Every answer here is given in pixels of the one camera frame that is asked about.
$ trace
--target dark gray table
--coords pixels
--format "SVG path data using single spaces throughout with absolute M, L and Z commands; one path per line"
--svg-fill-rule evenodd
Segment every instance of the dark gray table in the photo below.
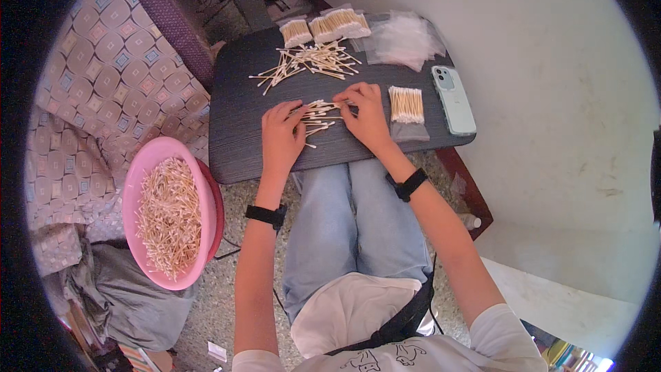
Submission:
M 209 127 L 209 166 L 213 177 L 221 184 L 232 184 L 245 179 L 258 178 L 262 173 L 261 118 L 272 106 L 288 100 L 302 99 L 303 103 L 331 98 L 347 86 L 365 81 L 378 84 L 384 101 L 386 120 L 390 120 L 388 87 L 391 85 L 417 87 L 422 90 L 425 127 L 430 140 L 427 143 L 400 144 L 401 149 L 413 151 L 444 148 L 470 143 L 475 136 L 451 135 L 445 121 L 445 112 L 432 81 L 431 66 L 454 66 L 450 57 L 436 57 L 425 62 L 420 73 L 405 66 L 368 65 L 364 52 L 354 53 L 348 41 L 347 51 L 363 62 L 354 68 L 360 71 L 346 80 L 323 74 L 300 72 L 271 87 L 266 96 L 262 93 L 268 84 L 257 87 L 258 79 L 249 79 L 277 65 L 283 46 L 282 35 L 277 28 L 267 29 L 244 36 L 228 43 L 216 61 L 216 83 L 211 93 Z M 305 147 L 293 166 L 293 171 L 317 168 L 341 162 L 351 162 L 373 157 L 372 153 L 349 133 L 343 123 L 337 123 L 326 131 L 308 138 L 317 148 Z

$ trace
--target wristband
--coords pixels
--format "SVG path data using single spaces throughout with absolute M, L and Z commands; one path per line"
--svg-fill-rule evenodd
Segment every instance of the wristband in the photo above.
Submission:
M 282 228 L 282 223 L 285 221 L 285 214 L 287 214 L 287 206 L 283 204 L 280 204 L 276 211 L 257 207 L 256 205 L 249 205 L 246 209 L 247 219 L 259 220 L 273 225 L 276 234 Z
M 424 169 L 418 168 L 416 172 L 411 174 L 405 182 L 396 183 L 390 174 L 385 176 L 385 179 L 395 188 L 395 193 L 405 203 L 411 201 L 411 194 L 418 189 L 418 187 L 427 180 L 427 174 Z

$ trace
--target person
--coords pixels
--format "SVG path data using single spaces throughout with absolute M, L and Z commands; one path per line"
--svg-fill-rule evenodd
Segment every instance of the person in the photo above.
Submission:
M 353 84 L 333 101 L 341 103 L 348 130 L 376 158 L 303 172 L 283 278 L 291 335 L 305 358 L 294 372 L 546 371 L 466 228 L 434 186 L 424 181 L 404 202 L 385 178 L 401 184 L 420 172 L 390 138 L 378 85 Z M 280 103 L 262 118 L 263 170 L 254 206 L 268 213 L 280 206 L 305 144 L 300 120 L 307 107 L 287 117 L 301 104 Z M 263 220 L 248 220 L 237 264 L 235 372 L 285 370 L 272 296 L 276 231 Z M 447 273 L 470 348 L 447 335 L 419 333 L 433 293 L 423 232 Z

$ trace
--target person's left hand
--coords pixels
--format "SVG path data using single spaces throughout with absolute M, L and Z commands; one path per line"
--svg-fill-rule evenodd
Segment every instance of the person's left hand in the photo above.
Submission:
M 305 124 L 301 119 L 307 111 L 302 106 L 287 118 L 289 112 L 303 101 L 281 102 L 262 117 L 262 177 L 285 181 L 293 163 L 305 146 Z

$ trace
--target light blue jeans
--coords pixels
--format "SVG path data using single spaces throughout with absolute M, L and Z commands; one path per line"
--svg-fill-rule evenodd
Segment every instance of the light blue jeans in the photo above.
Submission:
M 418 220 L 386 173 L 377 159 L 303 172 L 282 280 L 290 322 L 320 287 L 347 273 L 424 283 L 432 272 Z

